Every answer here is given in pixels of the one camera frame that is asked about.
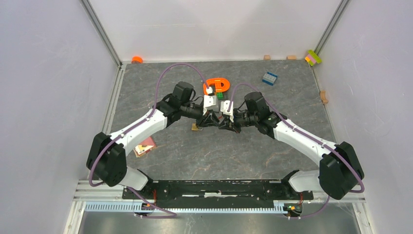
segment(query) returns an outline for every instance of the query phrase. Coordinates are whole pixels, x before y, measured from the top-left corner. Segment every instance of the pink block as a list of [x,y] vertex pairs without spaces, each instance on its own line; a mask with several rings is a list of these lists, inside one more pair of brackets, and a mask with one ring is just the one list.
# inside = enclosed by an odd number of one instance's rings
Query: pink block
[[308,54],[307,57],[313,62],[313,64],[317,63],[317,61],[310,54]]

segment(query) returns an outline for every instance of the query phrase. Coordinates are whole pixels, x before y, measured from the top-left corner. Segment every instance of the orange round object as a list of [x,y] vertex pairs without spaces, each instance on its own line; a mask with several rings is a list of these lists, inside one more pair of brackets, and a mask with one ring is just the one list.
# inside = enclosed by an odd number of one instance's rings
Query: orange round object
[[[207,79],[206,83],[209,86],[213,85],[215,87],[215,92],[216,93],[222,93],[222,92],[225,92],[229,89],[229,81],[225,78],[222,78],[222,77]],[[205,84],[204,84],[204,94],[208,95],[207,87],[205,86]]]
[[135,56],[132,58],[132,63],[143,63],[143,59],[139,56]]

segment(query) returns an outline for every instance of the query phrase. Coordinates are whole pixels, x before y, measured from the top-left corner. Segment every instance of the metal corner post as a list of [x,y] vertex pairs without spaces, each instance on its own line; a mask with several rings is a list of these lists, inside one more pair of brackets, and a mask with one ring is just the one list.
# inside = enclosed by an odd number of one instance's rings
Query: metal corner post
[[119,56],[117,55],[111,41],[109,40],[108,35],[106,34],[105,30],[103,29],[102,24],[99,21],[99,18],[96,15],[91,3],[89,0],[80,0],[80,3],[85,8],[86,13],[88,14],[93,26],[95,27],[97,33],[99,34],[100,38],[102,39],[103,43],[105,44],[106,48],[108,48],[109,53],[115,64],[120,68],[122,66],[122,61],[120,60]]
[[343,14],[343,12],[346,9],[349,2],[350,2],[350,0],[341,0],[341,2],[338,5],[336,11],[334,12],[333,17],[331,18],[330,22],[328,23],[327,28],[325,29],[323,35],[321,36],[320,41],[318,42],[316,48],[314,49],[314,52],[317,55],[323,49],[325,43],[327,42],[328,38],[330,37],[332,31],[334,30],[338,20],[341,18],[341,15]]

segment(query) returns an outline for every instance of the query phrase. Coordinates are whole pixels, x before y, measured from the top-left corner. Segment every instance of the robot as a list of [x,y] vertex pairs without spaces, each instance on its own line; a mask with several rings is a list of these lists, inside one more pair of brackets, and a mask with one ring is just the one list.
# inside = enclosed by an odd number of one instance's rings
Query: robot
[[[305,131],[278,111],[272,111],[260,92],[245,95],[243,111],[233,108],[230,100],[223,102],[223,119],[219,120],[213,111],[217,97],[211,87],[207,92],[203,101],[196,104],[191,98],[195,96],[193,86],[179,82],[171,94],[129,126],[109,135],[97,134],[87,167],[108,186],[131,187],[147,199],[157,194],[157,205],[164,208],[265,208],[273,206],[273,200],[294,200],[300,196],[313,199],[312,192],[317,191],[340,200],[348,192],[354,192],[352,189],[357,184],[361,185],[364,172],[349,143],[337,144]],[[256,127],[259,133],[299,150],[319,170],[294,170],[281,180],[153,180],[127,166],[126,156],[136,145],[181,117],[195,119],[198,127],[218,127],[236,133],[244,127]],[[223,199],[218,202],[212,197]],[[123,199],[137,197],[125,190]]]

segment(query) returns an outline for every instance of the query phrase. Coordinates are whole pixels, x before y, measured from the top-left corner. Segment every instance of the wall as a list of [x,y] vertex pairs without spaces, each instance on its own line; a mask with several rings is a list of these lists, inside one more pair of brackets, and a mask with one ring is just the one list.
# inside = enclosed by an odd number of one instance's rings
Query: wall
[[116,66],[79,1],[0,5],[0,233],[62,233]]
[[285,59],[314,49],[340,0],[91,0],[120,58]]
[[316,68],[336,136],[361,161],[379,234],[413,232],[412,10],[410,0],[351,1]]

